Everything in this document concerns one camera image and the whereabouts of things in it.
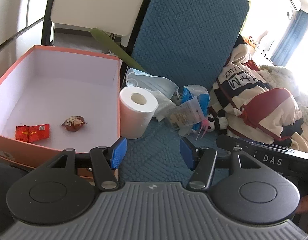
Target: blue curtain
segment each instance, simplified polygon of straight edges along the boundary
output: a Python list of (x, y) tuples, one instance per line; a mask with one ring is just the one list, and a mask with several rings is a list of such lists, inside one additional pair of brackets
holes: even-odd
[(286, 66), (308, 28), (308, 13), (300, 10), (289, 24), (271, 60), (276, 66)]

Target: wall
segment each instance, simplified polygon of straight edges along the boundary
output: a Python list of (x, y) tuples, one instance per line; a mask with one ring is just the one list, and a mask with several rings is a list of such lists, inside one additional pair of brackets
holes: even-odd
[[(0, 0), (0, 44), (26, 27), (28, 0)], [(46, 0), (30, 0), (28, 24), (44, 16)], [(41, 27), (20, 36), (0, 52), (0, 77), (33, 44), (40, 44)]]
[(308, 5), (307, 5), (307, 4), (302, 4), (302, 5), (301, 5), (301, 9), (302, 9), (304, 12), (308, 13)]
[(290, 20), (286, 15), (288, 11), (292, 15), (286, 0), (251, 0), (247, 20), (241, 34), (252, 36), (256, 40), (268, 30), (262, 42), (271, 44), (274, 41), (267, 54), (267, 57), (270, 57), (289, 25)]

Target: blue chair cushion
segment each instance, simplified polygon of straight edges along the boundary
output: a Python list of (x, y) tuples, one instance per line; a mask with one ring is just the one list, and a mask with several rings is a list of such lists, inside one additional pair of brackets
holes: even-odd
[[(212, 87), (235, 44), (249, 9), (248, 0), (151, 0), (132, 57), (148, 73), (179, 87)], [(190, 171), (179, 153), (181, 137), (163, 122), (152, 120), (145, 134), (128, 140), (120, 181), (181, 181)], [(216, 147), (216, 133), (196, 145)], [(215, 172), (215, 180), (227, 171)]]
[(248, 10), (248, 0), (151, 0), (132, 57), (179, 87), (210, 90)]

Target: pink toy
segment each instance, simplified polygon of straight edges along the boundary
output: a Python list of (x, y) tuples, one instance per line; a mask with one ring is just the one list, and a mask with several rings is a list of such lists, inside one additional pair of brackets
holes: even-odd
[(202, 130), (202, 129), (204, 129), (204, 133), (203, 133), (203, 135), (201, 136), (201, 138), (203, 138), (203, 136), (205, 135), (205, 133), (206, 133), (207, 130), (208, 130), (208, 127), (209, 127), (209, 121), (208, 121), (208, 119), (202, 120), (202, 121), (201, 121), (201, 129), (199, 130), (199, 133), (197, 134), (197, 137), (196, 137), (196, 140), (195, 140), (195, 141), (197, 141), (198, 136), (199, 136), (199, 134), (201, 133), (201, 130)]

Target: face mask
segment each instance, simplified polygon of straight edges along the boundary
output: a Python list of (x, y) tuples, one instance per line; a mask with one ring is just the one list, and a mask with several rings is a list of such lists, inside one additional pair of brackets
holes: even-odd
[(174, 92), (179, 89), (168, 78), (152, 76), (134, 68), (127, 70), (126, 85), (128, 87), (146, 88), (151, 91), (161, 91), (168, 99), (171, 99)]

